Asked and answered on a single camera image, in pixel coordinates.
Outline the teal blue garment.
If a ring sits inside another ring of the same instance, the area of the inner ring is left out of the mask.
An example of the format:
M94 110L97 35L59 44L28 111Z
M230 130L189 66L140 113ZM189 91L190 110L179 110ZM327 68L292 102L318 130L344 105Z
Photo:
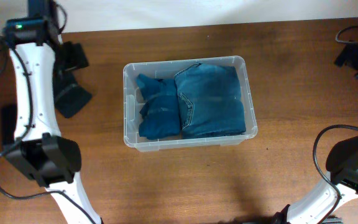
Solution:
M181 123L175 81L139 74L136 83L145 100L140 110L139 136L156 140L178 135Z

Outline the dark blue jeans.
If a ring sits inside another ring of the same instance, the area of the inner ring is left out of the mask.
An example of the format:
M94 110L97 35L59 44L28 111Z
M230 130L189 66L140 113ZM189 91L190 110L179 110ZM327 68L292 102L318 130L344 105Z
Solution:
M246 132L241 85L234 67L196 63L174 76L184 139Z

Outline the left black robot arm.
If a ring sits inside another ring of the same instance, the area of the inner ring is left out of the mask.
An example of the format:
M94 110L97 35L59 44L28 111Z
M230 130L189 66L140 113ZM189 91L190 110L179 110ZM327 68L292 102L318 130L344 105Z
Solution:
M62 137L56 112L70 118L91 99L73 71L88 66L80 44L63 42L64 8L29 1L28 15L3 30L16 76L17 119L13 142L1 156L51 195L68 223L101 223L81 182L78 144Z

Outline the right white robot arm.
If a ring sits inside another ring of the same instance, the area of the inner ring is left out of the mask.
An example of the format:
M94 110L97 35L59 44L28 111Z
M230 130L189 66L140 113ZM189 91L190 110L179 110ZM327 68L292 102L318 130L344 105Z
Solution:
M335 124L324 128L313 144L313 162L321 176L318 184L301 200L275 214L275 223L335 223L331 214L358 198L358 136L336 143L326 159L326 171L318 164L317 147L323 135L334 129L358 131L357 126Z

